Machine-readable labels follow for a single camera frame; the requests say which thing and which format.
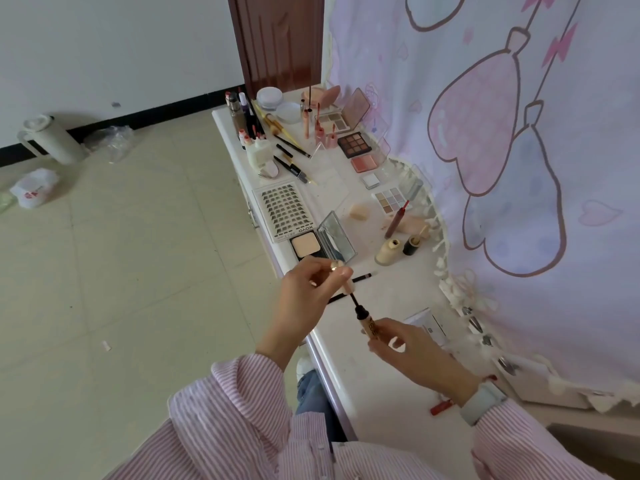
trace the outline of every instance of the wooden door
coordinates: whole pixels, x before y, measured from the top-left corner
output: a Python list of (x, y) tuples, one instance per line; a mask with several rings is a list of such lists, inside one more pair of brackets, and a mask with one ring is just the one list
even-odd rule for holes
[(229, 0), (229, 8), (251, 97), (320, 82), (324, 0)]

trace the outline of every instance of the blue jeans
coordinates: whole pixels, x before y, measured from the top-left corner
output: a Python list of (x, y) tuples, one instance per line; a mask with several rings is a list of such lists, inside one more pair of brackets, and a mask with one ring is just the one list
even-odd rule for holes
[(298, 382), (298, 409), (296, 414), (322, 413), (326, 424), (326, 435), (329, 444), (345, 442), (347, 437), (340, 426), (338, 416), (331, 407), (331, 403), (324, 393), (322, 382), (317, 371), (307, 372)]

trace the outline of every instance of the black baseboard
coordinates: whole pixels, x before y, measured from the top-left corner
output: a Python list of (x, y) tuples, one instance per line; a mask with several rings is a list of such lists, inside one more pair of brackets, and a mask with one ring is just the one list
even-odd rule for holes
[[(183, 99), (182, 101), (176, 101), (164, 106), (153, 107), (151, 109), (145, 109), (144, 111), (134, 112), (133, 114), (127, 114), (125, 116), (118, 116), (110, 120), (98, 121), (87, 126), (80, 126), (68, 130), (68, 133), (78, 142), (82, 143), (85, 137), (90, 135), (96, 130), (108, 128), (109, 126), (130, 126), (131, 129), (137, 130), (144, 128), (145, 126), (156, 125), (163, 121), (174, 120), (183, 116), (188, 116), (194, 112), (204, 111), (206, 109), (212, 109), (222, 104), (226, 104), (225, 92), (237, 91), (238, 87), (242, 88), (246, 92), (244, 84), (240, 86), (234, 86), (228, 89), (221, 89), (212, 93), (203, 94), (189, 99)], [(46, 155), (44, 151), (36, 142), (31, 141), (37, 150)], [(18, 163), (30, 158), (35, 158), (34, 154), (28, 151), (20, 143), (12, 144), (11, 146), (5, 146), (0, 148), (0, 167)]]

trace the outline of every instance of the striped shirt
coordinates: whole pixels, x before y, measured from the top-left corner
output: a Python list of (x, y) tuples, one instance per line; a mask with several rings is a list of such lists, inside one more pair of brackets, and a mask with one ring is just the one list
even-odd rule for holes
[[(334, 444), (332, 455), (322, 413), (293, 416), (282, 371), (262, 355), (213, 364), (169, 400), (169, 416), (108, 480), (444, 478), (413, 453), (379, 445)], [(487, 411), (474, 435), (482, 479), (609, 478), (512, 401)]]

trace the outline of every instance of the wristwatch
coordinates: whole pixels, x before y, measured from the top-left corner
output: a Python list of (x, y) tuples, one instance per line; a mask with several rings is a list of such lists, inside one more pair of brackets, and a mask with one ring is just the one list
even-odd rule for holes
[(469, 426), (475, 426), (485, 412), (503, 403), (507, 396), (491, 382), (483, 382), (471, 399), (460, 408), (460, 414)]

